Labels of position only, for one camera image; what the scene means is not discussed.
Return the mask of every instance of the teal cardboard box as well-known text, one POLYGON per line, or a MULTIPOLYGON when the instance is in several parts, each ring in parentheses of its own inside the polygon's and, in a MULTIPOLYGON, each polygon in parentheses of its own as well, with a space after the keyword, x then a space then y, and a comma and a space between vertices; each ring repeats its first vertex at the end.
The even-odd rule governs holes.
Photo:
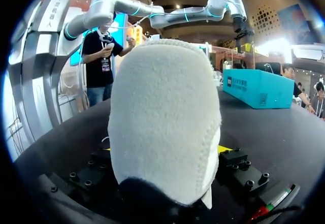
POLYGON ((223 91, 254 109, 290 108, 294 81, 252 69, 223 70, 223 91))

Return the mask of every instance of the badge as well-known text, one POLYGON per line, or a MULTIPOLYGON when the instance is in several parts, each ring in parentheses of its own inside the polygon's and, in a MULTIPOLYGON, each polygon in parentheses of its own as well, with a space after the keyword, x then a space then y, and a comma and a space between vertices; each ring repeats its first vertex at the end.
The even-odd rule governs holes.
POLYGON ((109 59, 102 59, 102 71, 109 72, 110 68, 110 60, 109 59))

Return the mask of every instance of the yellow plate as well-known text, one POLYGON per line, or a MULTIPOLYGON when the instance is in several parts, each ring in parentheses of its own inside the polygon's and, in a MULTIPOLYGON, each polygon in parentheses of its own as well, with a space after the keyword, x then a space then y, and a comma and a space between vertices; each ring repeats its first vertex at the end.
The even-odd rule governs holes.
POLYGON ((229 148, 227 148, 227 147, 223 147, 223 146, 221 146, 221 145, 218 145, 218 153, 219 153, 219 154, 220 154, 221 152, 226 151, 226 150, 232 150, 232 149, 229 149, 229 148))

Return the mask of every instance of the round table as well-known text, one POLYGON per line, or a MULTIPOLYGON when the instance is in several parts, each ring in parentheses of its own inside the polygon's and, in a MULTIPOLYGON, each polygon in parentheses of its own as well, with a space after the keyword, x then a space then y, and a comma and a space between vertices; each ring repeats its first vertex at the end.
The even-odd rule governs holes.
MULTIPOLYGON (((220 145, 241 148, 271 181, 300 185, 292 204, 302 204, 313 190, 325 165, 325 122, 297 105, 290 109, 254 110, 218 88, 222 114, 220 145)), ((110 101, 102 102, 51 130, 15 162, 22 180, 42 174, 68 176, 85 166, 90 154, 107 136, 110 101)), ((215 223, 238 223, 244 208, 225 186, 212 186, 215 223)))

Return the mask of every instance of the white fabric cover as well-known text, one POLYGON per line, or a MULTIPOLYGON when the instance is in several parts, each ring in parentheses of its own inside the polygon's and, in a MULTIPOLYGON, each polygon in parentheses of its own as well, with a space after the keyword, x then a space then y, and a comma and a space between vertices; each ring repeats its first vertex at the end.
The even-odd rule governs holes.
POLYGON ((108 133, 118 183, 143 179, 177 203, 202 198, 211 208, 220 124, 202 50, 170 39, 136 47, 121 63, 111 96, 108 133))

